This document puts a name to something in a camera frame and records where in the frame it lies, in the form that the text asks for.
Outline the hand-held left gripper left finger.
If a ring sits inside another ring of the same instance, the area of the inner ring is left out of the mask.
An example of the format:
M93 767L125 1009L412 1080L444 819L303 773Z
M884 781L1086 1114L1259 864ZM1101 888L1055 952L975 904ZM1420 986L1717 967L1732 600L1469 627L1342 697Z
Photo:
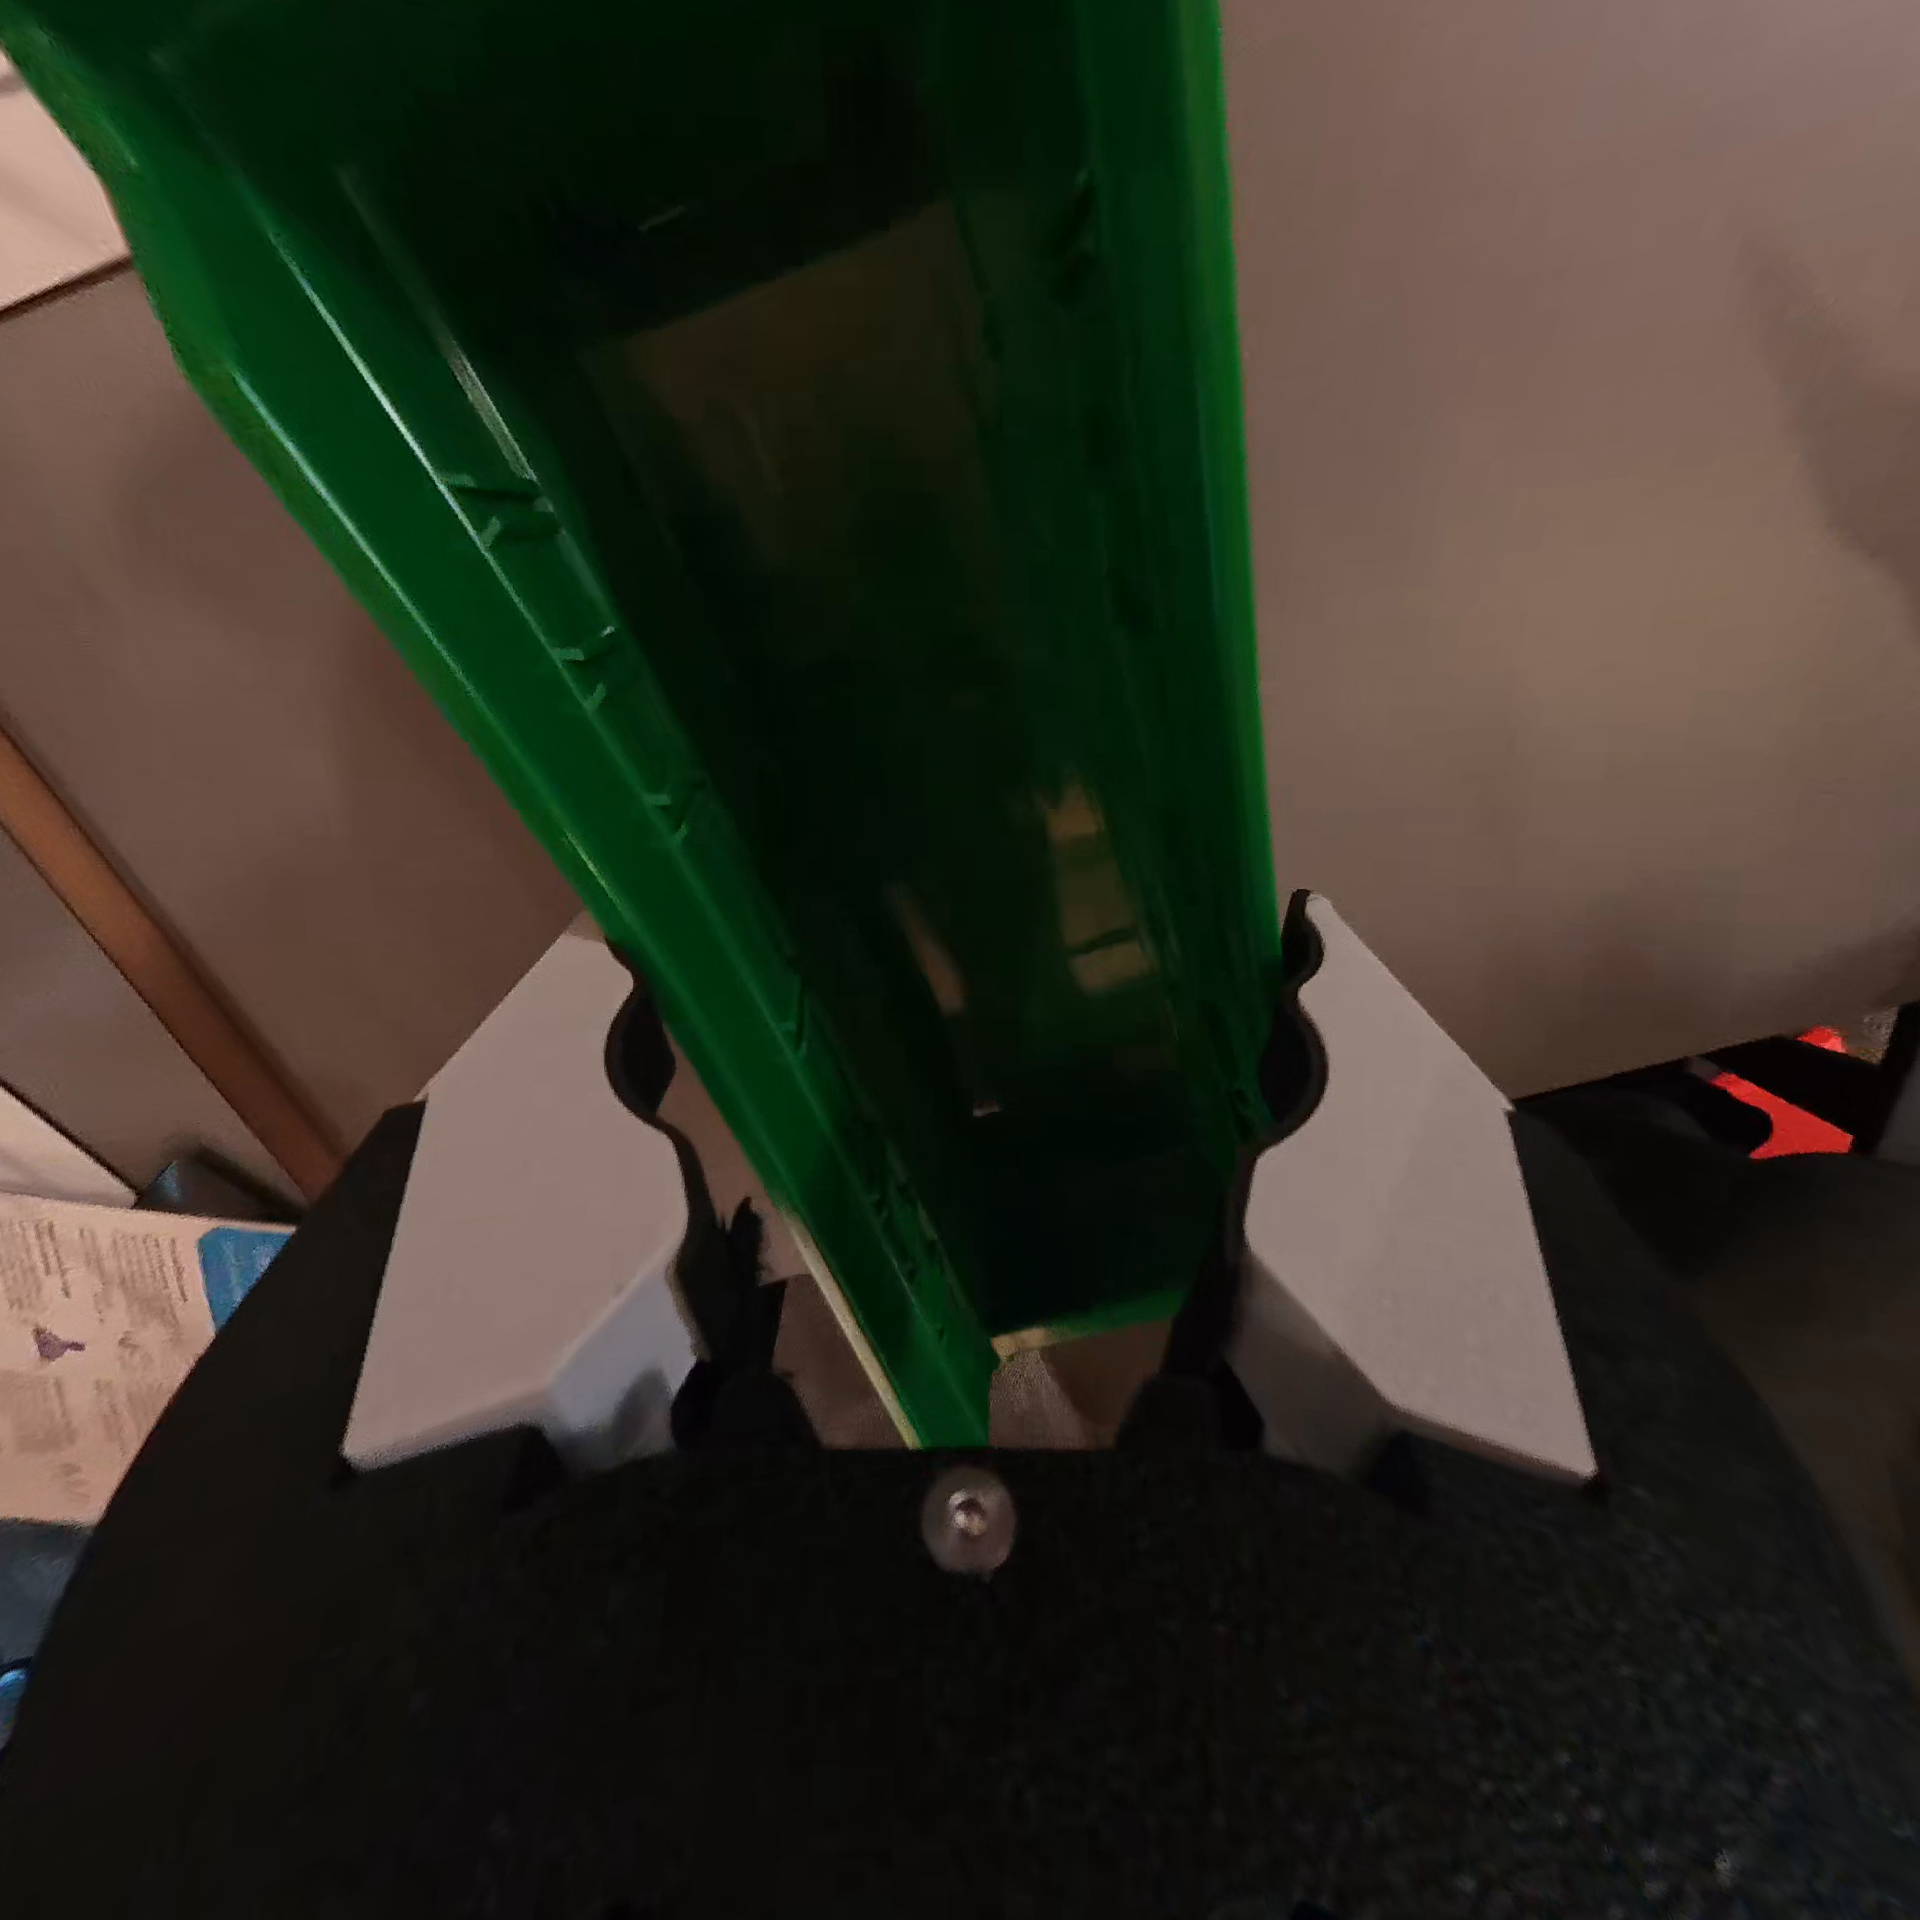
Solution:
M781 1423L761 1219L723 1219L661 1115L676 1055L567 929L422 1092L342 1461L530 1434L569 1472Z

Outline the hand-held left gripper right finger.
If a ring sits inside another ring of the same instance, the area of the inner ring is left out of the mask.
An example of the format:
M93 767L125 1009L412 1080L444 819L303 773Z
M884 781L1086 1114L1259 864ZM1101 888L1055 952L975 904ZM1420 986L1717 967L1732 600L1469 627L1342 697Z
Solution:
M1513 1109L1332 904L1301 889L1183 1355L1237 1444L1338 1477L1427 1441L1597 1475Z

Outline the green plastic bin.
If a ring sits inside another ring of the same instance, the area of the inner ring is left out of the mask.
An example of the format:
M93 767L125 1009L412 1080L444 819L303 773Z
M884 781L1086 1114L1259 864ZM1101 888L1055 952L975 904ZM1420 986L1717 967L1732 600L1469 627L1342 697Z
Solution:
M1218 4L4 4L181 371L909 1442L1194 1283L1281 972Z

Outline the printed paper sheet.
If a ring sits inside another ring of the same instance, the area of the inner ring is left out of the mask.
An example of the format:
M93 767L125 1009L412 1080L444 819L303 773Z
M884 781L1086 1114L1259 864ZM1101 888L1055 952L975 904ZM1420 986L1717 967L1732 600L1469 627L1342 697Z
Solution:
M3 1197L3 1517L101 1521L157 1417L292 1236Z

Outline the red black object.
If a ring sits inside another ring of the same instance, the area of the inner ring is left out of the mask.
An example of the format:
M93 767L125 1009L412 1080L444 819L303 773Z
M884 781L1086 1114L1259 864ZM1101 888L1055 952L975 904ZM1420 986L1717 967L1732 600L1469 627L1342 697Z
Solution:
M1829 1024L1699 1052L1686 1068L1739 1106L1753 1161L1851 1156L1881 1100L1881 1066Z

